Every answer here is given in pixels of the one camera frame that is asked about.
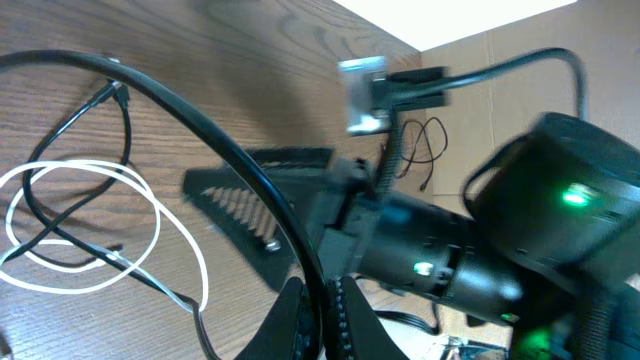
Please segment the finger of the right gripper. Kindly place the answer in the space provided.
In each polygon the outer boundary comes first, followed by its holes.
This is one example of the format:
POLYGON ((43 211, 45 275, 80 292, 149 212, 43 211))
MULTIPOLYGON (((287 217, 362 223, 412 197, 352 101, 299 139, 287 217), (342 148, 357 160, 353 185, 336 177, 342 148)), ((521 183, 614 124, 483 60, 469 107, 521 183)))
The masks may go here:
POLYGON ((324 168, 334 153, 324 147, 251 148, 246 153, 261 167, 324 168))
MULTIPOLYGON (((323 230, 319 194, 326 189, 328 170, 309 167, 268 167, 265 173, 282 191, 295 215, 317 246, 323 230)), ((185 172, 184 195, 229 239, 263 282, 278 292, 296 255, 272 212, 253 190, 227 167, 192 168, 185 172)))

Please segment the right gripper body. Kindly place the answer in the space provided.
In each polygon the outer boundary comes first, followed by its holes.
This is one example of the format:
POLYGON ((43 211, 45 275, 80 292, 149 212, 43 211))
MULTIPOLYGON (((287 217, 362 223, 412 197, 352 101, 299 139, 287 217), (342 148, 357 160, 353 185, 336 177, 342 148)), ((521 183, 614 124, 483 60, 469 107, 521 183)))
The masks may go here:
POLYGON ((356 273, 371 245, 390 192, 376 187, 377 171, 362 158, 339 158, 325 172, 307 223, 326 280, 356 273))

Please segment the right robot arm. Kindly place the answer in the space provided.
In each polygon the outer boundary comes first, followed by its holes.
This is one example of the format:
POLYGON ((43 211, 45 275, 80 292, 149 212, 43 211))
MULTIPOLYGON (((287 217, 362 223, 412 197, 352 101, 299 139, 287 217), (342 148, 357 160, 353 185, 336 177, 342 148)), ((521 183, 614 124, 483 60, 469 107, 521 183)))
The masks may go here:
POLYGON ((574 117, 546 113, 477 171, 458 214, 408 195, 373 196, 363 159, 329 148, 251 156, 305 226, 329 288, 332 359, 399 359, 355 278, 514 330, 515 359, 635 359, 639 153, 574 117))

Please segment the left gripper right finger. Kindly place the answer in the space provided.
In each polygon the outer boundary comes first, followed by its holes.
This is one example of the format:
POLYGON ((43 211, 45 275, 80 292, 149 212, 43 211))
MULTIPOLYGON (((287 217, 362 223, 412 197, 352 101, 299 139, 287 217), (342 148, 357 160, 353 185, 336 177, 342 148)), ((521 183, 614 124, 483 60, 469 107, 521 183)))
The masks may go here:
POLYGON ((329 360, 408 360, 350 276, 327 281, 329 360))

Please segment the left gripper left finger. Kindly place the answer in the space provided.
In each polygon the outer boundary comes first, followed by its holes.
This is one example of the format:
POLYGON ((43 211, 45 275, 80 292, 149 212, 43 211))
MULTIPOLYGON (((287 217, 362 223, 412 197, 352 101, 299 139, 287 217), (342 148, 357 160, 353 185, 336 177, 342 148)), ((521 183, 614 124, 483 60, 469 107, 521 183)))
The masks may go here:
POLYGON ((306 287, 289 278, 264 322, 236 360, 302 360, 315 356, 315 320, 306 287))

